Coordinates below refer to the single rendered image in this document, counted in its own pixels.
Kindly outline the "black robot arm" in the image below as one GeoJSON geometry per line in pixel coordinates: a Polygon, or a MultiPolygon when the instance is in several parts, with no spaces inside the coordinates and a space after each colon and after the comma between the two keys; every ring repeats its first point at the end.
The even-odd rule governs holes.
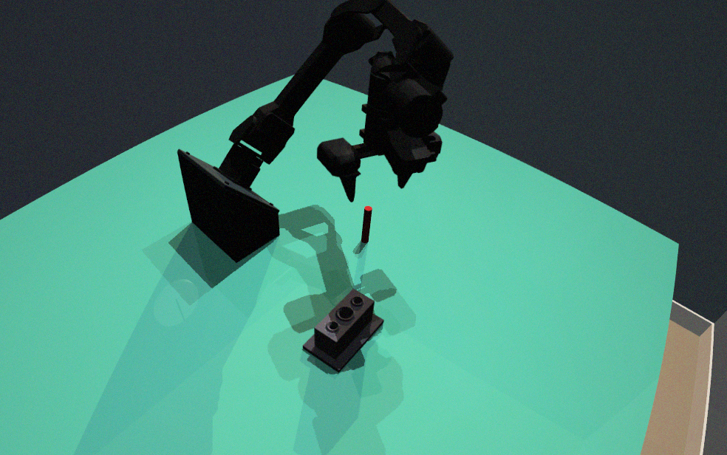
{"type": "Polygon", "coordinates": [[[454,58],[451,50],[428,24],[410,20],[391,0],[349,0],[333,10],[321,43],[278,97],[233,130],[233,146],[221,166],[213,168],[251,191],[262,163],[271,164],[281,153],[295,131],[294,116],[342,55],[378,40],[386,29],[394,36],[396,58],[392,51],[369,58],[368,104],[387,112],[400,128],[393,129],[393,123],[381,127],[375,153],[385,155],[399,177],[421,173],[427,163],[436,162],[440,139],[431,133],[440,124],[441,105],[447,100],[441,91],[454,58]],[[375,27],[365,15],[369,13],[382,25],[375,27]]]}

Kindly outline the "red peg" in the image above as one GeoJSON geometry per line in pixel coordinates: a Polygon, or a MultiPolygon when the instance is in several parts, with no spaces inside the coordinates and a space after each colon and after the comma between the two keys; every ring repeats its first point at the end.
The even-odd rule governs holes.
{"type": "Polygon", "coordinates": [[[361,236],[361,241],[363,243],[367,243],[369,241],[369,230],[370,230],[371,217],[372,217],[372,207],[366,206],[364,208],[363,228],[362,228],[362,236],[361,236]]]}

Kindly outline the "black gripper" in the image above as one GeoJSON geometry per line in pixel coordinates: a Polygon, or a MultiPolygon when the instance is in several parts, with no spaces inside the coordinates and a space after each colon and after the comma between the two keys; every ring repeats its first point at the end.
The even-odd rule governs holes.
{"type": "Polygon", "coordinates": [[[355,198],[356,177],[361,175],[361,159],[377,155],[375,141],[380,128],[386,123],[393,123],[393,129],[400,128],[385,111],[375,109],[367,103],[362,104],[366,114],[365,129],[360,129],[359,136],[363,143],[351,146],[345,138],[321,142],[317,147],[317,159],[333,177],[339,177],[350,202],[355,198]]]}

